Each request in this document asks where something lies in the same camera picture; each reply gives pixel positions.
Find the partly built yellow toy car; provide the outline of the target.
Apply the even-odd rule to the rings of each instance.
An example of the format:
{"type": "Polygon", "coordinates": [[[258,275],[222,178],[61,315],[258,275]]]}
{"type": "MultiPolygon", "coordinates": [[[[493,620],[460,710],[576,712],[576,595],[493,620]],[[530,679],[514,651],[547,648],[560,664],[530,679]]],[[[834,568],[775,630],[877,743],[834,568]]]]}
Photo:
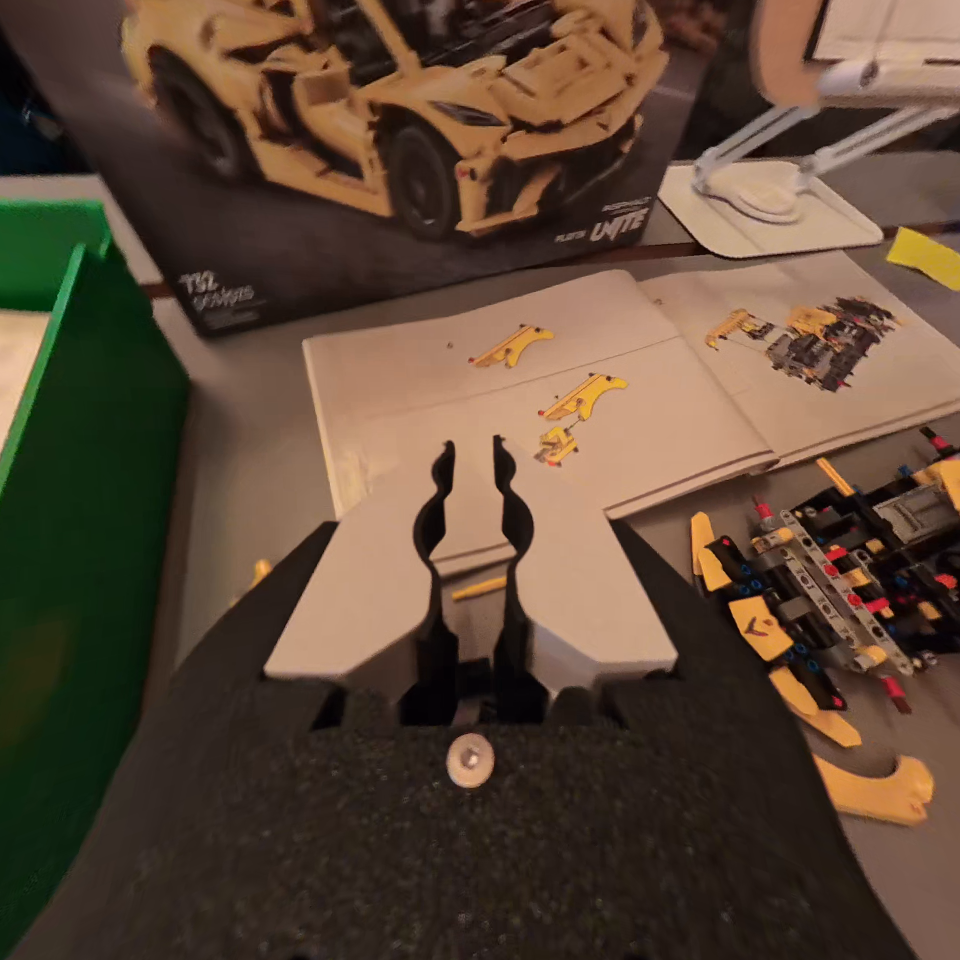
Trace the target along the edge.
{"type": "Polygon", "coordinates": [[[750,546],[690,519],[694,585],[765,664],[799,720],[843,749],[862,743],[831,670],[880,682],[909,714],[902,678],[958,653],[958,445],[929,426],[933,456],[863,491],[826,459],[829,485],[789,510],[761,500],[750,546]]]}

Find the toy car set box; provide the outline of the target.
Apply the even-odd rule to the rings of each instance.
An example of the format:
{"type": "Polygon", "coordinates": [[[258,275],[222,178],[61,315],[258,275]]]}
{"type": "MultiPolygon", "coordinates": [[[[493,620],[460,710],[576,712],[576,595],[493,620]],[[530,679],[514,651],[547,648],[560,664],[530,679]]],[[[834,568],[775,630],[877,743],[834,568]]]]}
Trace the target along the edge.
{"type": "Polygon", "coordinates": [[[633,245],[724,2],[2,2],[198,333],[633,245]]]}

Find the yellow wheel arch panel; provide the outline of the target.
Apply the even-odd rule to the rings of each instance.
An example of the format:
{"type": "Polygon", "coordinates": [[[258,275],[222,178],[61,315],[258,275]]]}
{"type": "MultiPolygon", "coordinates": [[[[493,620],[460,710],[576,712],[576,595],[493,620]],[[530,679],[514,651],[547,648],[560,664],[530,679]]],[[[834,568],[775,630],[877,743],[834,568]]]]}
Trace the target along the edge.
{"type": "Polygon", "coordinates": [[[935,784],[930,768],[919,759],[902,755],[894,771],[883,777],[854,774],[816,755],[813,761],[837,812],[903,827],[928,819],[935,784]]]}

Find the yellow paper scrap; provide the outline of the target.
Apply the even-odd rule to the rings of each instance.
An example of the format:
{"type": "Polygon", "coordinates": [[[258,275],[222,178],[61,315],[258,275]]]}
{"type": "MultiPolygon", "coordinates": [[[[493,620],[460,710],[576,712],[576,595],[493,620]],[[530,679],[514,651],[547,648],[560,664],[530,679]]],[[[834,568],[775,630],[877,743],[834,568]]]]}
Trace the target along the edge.
{"type": "Polygon", "coordinates": [[[922,274],[943,288],[959,292],[959,252],[924,233],[901,226],[886,262],[922,274]]]}

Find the instruction booklet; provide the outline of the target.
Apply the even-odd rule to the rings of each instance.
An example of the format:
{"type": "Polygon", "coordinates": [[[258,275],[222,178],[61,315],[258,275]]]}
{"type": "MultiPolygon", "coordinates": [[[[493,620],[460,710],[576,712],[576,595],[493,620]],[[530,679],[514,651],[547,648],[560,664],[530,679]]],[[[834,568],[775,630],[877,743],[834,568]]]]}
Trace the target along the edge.
{"type": "Polygon", "coordinates": [[[837,251],[607,270],[303,352],[337,519],[454,444],[442,574],[509,556],[494,435],[622,519],[958,412],[958,345],[837,251]]]}

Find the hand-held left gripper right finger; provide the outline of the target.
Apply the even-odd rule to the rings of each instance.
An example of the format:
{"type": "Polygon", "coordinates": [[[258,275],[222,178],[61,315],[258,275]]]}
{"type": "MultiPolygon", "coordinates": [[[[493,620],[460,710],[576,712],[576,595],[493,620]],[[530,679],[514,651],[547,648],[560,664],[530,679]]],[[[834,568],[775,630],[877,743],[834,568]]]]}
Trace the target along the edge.
{"type": "Polygon", "coordinates": [[[493,652],[497,719],[538,724],[565,690],[594,700],[672,672],[677,648],[604,511],[509,438],[495,435],[492,453],[513,548],[493,652]]]}

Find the green storage bin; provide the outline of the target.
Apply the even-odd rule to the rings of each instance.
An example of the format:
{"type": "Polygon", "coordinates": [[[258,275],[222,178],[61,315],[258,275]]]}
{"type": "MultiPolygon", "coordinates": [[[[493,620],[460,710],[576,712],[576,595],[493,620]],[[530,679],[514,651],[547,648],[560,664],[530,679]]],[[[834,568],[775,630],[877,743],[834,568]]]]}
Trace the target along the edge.
{"type": "Polygon", "coordinates": [[[1,950],[141,714],[189,378],[102,204],[2,199],[2,311],[45,315],[1,462],[1,950]]]}

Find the printed instruction sheet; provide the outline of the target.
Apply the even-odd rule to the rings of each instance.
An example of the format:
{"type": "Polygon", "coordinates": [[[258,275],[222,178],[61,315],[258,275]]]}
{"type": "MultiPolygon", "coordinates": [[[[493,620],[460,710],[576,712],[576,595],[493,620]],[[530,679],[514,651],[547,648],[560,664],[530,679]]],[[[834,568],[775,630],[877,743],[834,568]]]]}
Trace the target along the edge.
{"type": "Polygon", "coordinates": [[[957,1],[826,1],[806,58],[815,62],[959,61],[957,1]]]}

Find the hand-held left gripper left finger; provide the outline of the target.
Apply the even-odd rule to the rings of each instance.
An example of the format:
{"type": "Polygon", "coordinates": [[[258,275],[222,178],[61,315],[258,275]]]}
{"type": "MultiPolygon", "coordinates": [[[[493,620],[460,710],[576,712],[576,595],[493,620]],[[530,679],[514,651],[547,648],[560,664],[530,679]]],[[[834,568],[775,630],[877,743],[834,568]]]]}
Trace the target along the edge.
{"type": "Polygon", "coordinates": [[[343,516],[266,660],[268,678],[376,693],[402,723],[450,725],[458,637],[431,554],[447,533],[455,461],[453,441],[432,441],[343,516]]]}

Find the grey desk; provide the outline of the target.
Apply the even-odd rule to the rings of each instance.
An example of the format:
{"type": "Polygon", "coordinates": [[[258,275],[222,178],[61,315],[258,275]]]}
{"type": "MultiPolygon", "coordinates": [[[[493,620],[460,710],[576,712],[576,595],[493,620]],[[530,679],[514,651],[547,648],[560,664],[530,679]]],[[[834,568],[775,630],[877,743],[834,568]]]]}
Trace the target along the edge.
{"type": "MultiPolygon", "coordinates": [[[[885,228],[910,227],[958,251],[958,153],[899,152],[868,157],[826,181],[885,228]]],[[[2,177],[2,197],[102,201],[134,275],[158,281],[158,268],[93,174],[2,177]]],[[[692,241],[659,204],[642,246],[614,250],[611,261],[507,273],[397,302],[288,322],[222,340],[196,335],[179,304],[146,285],[159,327],[192,382],[183,434],[168,557],[155,622],[145,708],[163,698],[177,666],[250,582],[255,561],[277,563],[333,508],[302,342],[326,331],[447,316],[610,268],[638,280],[680,272],[731,269],[695,256],[692,241]]],[[[885,260],[888,245],[849,255],[902,302],[958,345],[958,294],[885,260]]],[[[847,481],[868,489],[896,467],[917,464],[927,449],[904,432],[828,455],[847,481]]],[[[708,513],[714,531],[746,542],[755,493],[789,507],[825,485],[805,463],[741,477],[634,516],[630,524],[690,579],[690,517],[708,513]]],[[[958,655],[919,679],[905,680],[912,713],[901,715],[862,678],[839,678],[851,721],[864,737],[850,768],[878,776],[893,757],[923,760],[935,781],[928,819],[896,827],[844,817],[846,834],[875,891],[919,958],[954,958],[958,948],[958,655]]]]}

